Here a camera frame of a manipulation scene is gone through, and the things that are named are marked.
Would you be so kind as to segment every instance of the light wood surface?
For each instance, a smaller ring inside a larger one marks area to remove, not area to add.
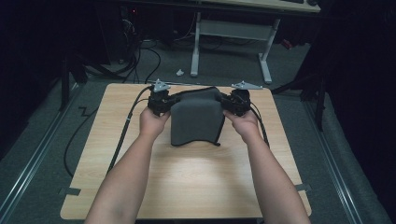
[[[85,219],[94,196],[105,178],[125,119],[137,94],[147,85],[110,84],[92,125],[71,188],[78,196],[67,195],[61,211],[64,219]],[[170,94],[202,86],[172,86]],[[229,94],[232,88],[219,88]],[[259,108],[271,149],[295,185],[301,184],[288,139],[269,90],[250,91]],[[148,98],[149,91],[141,99]],[[119,158],[138,134],[138,118],[147,101],[135,108]],[[253,188],[245,143],[225,120],[215,147],[193,142],[183,147],[170,145],[170,124],[154,144],[148,187],[138,218],[234,218],[261,217]],[[311,207],[300,191],[308,215]]]
[[[280,0],[202,0],[202,2],[230,4],[246,7],[264,7],[298,12],[320,12],[319,6],[311,7],[308,5],[308,3],[306,3],[306,0],[304,0],[303,4]]]

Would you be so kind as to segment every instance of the desk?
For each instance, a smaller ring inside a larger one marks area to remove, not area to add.
[[[70,188],[81,189],[78,196],[67,195],[61,211],[64,219],[84,219],[105,178],[125,119],[137,94],[147,85],[110,84],[106,88],[86,146]],[[172,86],[170,94],[201,89],[202,86]],[[219,88],[229,93],[232,88]],[[288,139],[269,90],[250,91],[259,108],[271,149],[295,185],[302,184]],[[141,99],[147,98],[146,91]],[[123,155],[138,134],[138,118],[146,102],[135,108],[120,150]],[[232,124],[225,120],[220,147],[193,142],[183,147],[170,145],[170,123],[156,140],[150,164],[148,186],[138,218],[239,218],[261,217],[253,188],[248,151]],[[311,207],[304,191],[299,191],[308,215]]]
[[[201,0],[199,2],[220,3],[243,7],[263,7],[299,12],[320,12],[320,8],[318,6],[311,7],[306,3],[306,1],[304,1],[303,4],[291,3],[280,0]],[[195,25],[195,44],[191,61],[191,76],[198,76],[200,35],[218,35],[265,41],[266,44],[263,52],[259,54],[259,62],[262,68],[262,76],[264,82],[266,84],[271,84],[272,78],[266,60],[270,48],[274,42],[279,23],[280,19],[275,19],[275,22],[272,26],[263,26],[256,24],[253,25],[227,21],[201,20],[201,13],[197,13],[197,21]]]

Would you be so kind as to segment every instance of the black cable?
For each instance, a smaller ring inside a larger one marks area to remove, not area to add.
[[[252,107],[250,107],[250,110],[251,112],[253,112],[253,114],[256,116],[257,120],[260,123],[260,126],[262,128],[262,138],[264,139],[264,142],[267,144],[268,147],[270,147],[270,143],[268,142],[267,132],[265,131],[264,124],[262,123],[262,118],[259,117],[257,112]]]
[[[94,61],[91,61],[90,59],[84,57],[83,55],[79,54],[79,53],[75,53],[74,54],[78,60],[80,60],[83,64],[89,64],[90,66],[92,66],[94,69],[96,69],[97,71],[101,72],[100,75],[103,76],[107,76],[107,77],[111,77],[111,78],[116,78],[116,79],[122,79],[122,77],[120,77],[118,74],[106,69],[105,67],[103,67],[101,64],[98,64]]]
[[[78,133],[78,131],[81,129],[81,127],[85,124],[85,122],[87,122],[87,120],[94,114],[97,112],[99,107],[97,107],[96,109],[94,109],[91,114],[89,114],[88,116],[86,116],[86,118],[84,119],[84,121],[82,121],[79,126],[76,128],[76,130],[74,131],[73,135],[70,137],[69,142],[67,143],[67,146],[64,150],[64,169],[66,170],[66,172],[73,178],[73,173],[70,171],[69,167],[67,166],[67,151],[69,150],[69,147],[71,145],[71,143],[73,142],[73,139],[75,138],[76,134]]]
[[[209,39],[209,40],[210,40],[210,39],[212,39],[212,40],[214,39],[214,40],[216,40],[216,38],[215,38],[214,36],[212,36],[212,37],[207,36],[206,38],[202,38],[202,39],[203,39],[203,40],[205,40],[205,39]],[[200,45],[199,45],[201,49],[210,49],[210,50],[218,49],[218,48],[220,48],[220,47],[222,46],[222,44],[223,44],[223,38],[222,38],[221,36],[219,37],[219,43],[218,43],[218,45],[215,46],[214,48],[206,48],[206,47],[203,46],[203,44],[204,44],[204,43],[200,43]]]
[[[244,105],[247,105],[251,112],[253,112],[253,114],[256,116],[257,120],[260,123],[260,127],[262,128],[262,138],[264,140],[264,142],[267,144],[268,147],[270,147],[270,143],[268,141],[268,137],[267,137],[267,132],[265,131],[265,127],[264,124],[262,123],[262,115],[260,114],[260,110],[259,108],[257,108],[257,106],[255,106],[253,103],[250,102],[250,105],[248,105],[247,101],[245,101],[240,95],[238,94],[233,94],[233,96],[237,97]]]
[[[121,133],[121,136],[120,136],[119,143],[117,145],[116,151],[114,152],[113,159],[111,159],[111,163],[108,166],[107,173],[114,167],[114,164],[116,163],[116,159],[117,159],[117,157],[120,154],[122,143],[123,143],[123,140],[125,138],[125,134],[128,131],[128,126],[129,126],[129,123],[131,122],[131,117],[133,115],[134,108],[136,107],[136,105],[139,102],[141,102],[141,101],[139,101],[140,96],[143,94],[143,92],[145,92],[146,90],[151,89],[151,88],[152,88],[152,86],[147,86],[145,89],[143,89],[141,92],[139,92],[139,94],[137,95],[136,99],[134,100],[134,104],[132,105],[131,110],[129,111],[128,117],[125,120],[125,124],[124,124],[124,127],[122,129],[122,133]]]
[[[139,62],[140,62],[140,56],[142,55],[142,49],[141,49],[141,47],[142,47],[142,45],[140,45],[139,46],[139,56],[137,56],[137,64],[136,64],[136,68],[134,69],[134,83],[135,83],[135,80],[136,80],[136,78],[137,78],[137,84],[139,84],[140,83],[140,80],[139,80],[139,76],[137,75],[137,65],[139,64]]]
[[[257,106],[255,105],[255,104],[253,104],[253,103],[251,103],[253,106],[254,106],[254,108],[257,110],[257,112],[259,113],[259,116],[260,116],[260,119],[262,118],[262,114],[260,113],[260,110],[259,110],[259,108],[257,108]]]
[[[142,34],[138,33],[135,37],[135,41],[138,41],[140,39],[140,36]],[[98,72],[92,71],[91,69],[89,69],[88,67],[85,67],[85,71],[89,74],[92,74],[94,76],[109,76],[109,77],[113,77],[113,78],[118,78],[118,79],[124,79],[124,77],[119,76],[120,74],[127,72],[130,69],[134,69],[134,67],[136,67],[137,61],[135,60],[135,56],[134,56],[134,51],[135,51],[135,46],[137,44],[134,44],[134,41],[132,41],[131,45],[129,46],[129,48],[127,49],[127,57],[130,57],[131,60],[128,62],[128,64],[117,70],[117,71],[108,71],[106,68],[104,68],[102,65],[98,65],[92,62],[86,62],[87,64],[93,66],[94,65],[94,69],[97,70]]]
[[[150,74],[148,74],[148,76],[147,76],[146,79],[145,79],[145,84],[148,84],[148,80],[149,80],[149,78],[151,77],[151,75],[152,75],[155,71],[157,71],[158,67],[160,67],[160,64],[161,64],[161,56],[160,56],[159,53],[157,53],[157,52],[156,52],[155,50],[153,50],[153,49],[145,49],[145,50],[149,50],[149,51],[155,53],[155,54],[158,56],[158,64],[157,64],[157,66],[154,68],[154,70],[152,70],[152,72],[151,72]]]
[[[191,35],[191,30],[192,30],[192,27],[194,27],[196,18],[197,18],[197,13],[195,12],[194,16],[192,17],[192,21],[191,21],[191,25],[190,25],[189,31],[185,35],[183,35],[181,38],[174,39],[174,42],[193,36],[193,35]]]
[[[131,71],[129,71],[129,73],[126,75],[126,77],[124,78],[124,80],[122,81],[122,83],[125,83],[126,80],[128,79],[128,77],[129,77],[129,76],[132,74],[132,72],[136,69],[138,60],[135,59],[135,61],[136,61],[136,63],[134,64],[134,67],[131,68]]]
[[[174,44],[176,44],[176,45],[178,45],[178,46],[181,46],[181,47],[189,47],[189,46],[192,46],[192,45],[194,45],[194,40],[189,40],[190,38],[192,38],[192,37],[194,37],[193,35],[192,36],[189,36],[189,37],[186,37],[186,38],[184,38],[184,39],[181,39],[181,40],[178,40],[178,41],[174,41]]]
[[[157,47],[157,45],[158,45],[158,41],[157,41],[157,40],[152,40],[152,39],[151,39],[150,41],[154,42],[154,45],[152,45],[152,46],[150,46],[150,47],[144,47],[144,48],[142,48],[142,49],[153,49],[153,48]]]
[[[255,43],[259,42],[259,40],[249,39],[249,40],[246,40],[244,43],[237,43],[237,42],[228,40],[228,38],[224,38],[223,41],[225,43],[237,45],[237,46],[251,45],[251,44],[255,44]]]

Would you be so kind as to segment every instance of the gray carpet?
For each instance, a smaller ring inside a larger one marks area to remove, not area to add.
[[[148,47],[152,44],[152,42],[148,42],[145,43],[145,46]],[[257,51],[257,46],[260,44],[254,43],[243,47],[235,44],[222,44],[216,50],[210,50],[210,48],[217,47],[216,43],[206,44],[203,46],[205,49],[201,51],[200,75],[198,77],[189,76],[191,46],[174,45],[169,48],[158,44],[153,49],[161,55],[161,64],[152,75],[151,80],[160,78],[163,81],[174,83],[218,86],[229,86],[232,83],[245,80],[256,85],[264,85],[257,55],[254,52]],[[308,46],[291,50],[286,50],[279,45],[273,46],[268,63],[274,82],[271,86],[265,87],[274,89],[292,81],[308,50]],[[142,82],[157,65],[159,59],[149,50],[142,49],[141,53],[137,74]],[[186,74],[182,77],[176,76],[178,69],[182,69]],[[133,80],[134,75],[131,75],[128,82]],[[106,85],[110,82],[114,82],[114,80],[90,77],[90,81],[82,88],[80,95],[65,116],[59,131],[55,134],[49,146],[49,152],[21,197],[8,223],[82,223],[81,220],[62,220],[59,215],[64,201],[64,196],[59,195],[59,190],[62,187],[68,187],[71,182],[71,177],[64,169],[64,150],[73,132],[85,119],[81,116],[82,109],[80,107],[87,108],[86,114],[91,113],[99,106]],[[300,102],[296,93],[298,92],[287,91],[276,95],[275,100],[302,180],[312,188],[307,192],[313,211],[310,217],[311,221],[312,223],[348,223],[347,214],[325,165],[315,127],[312,126],[311,118],[304,109],[305,103]],[[61,90],[58,83],[47,100],[30,118],[29,125],[18,142],[0,162],[2,171],[0,173],[1,202],[6,199],[51,121],[55,118],[60,106],[60,96]],[[324,133],[341,173],[351,190],[362,221],[364,223],[390,223],[348,147],[329,100],[326,102],[326,107],[323,121]],[[82,126],[68,149],[67,164],[72,172],[77,166],[93,119],[94,116]],[[190,220],[187,222],[220,223],[220,220]],[[255,220],[234,220],[233,223],[255,223]]]

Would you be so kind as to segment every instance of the hand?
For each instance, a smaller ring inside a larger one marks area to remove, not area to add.
[[[245,142],[247,141],[247,137],[254,136],[255,134],[260,135],[257,118],[250,110],[242,117],[238,117],[227,110],[224,110],[223,113],[233,123],[233,127]]]
[[[146,107],[140,114],[140,134],[157,138],[163,132],[163,127],[170,116],[171,113],[168,111],[158,117]]]

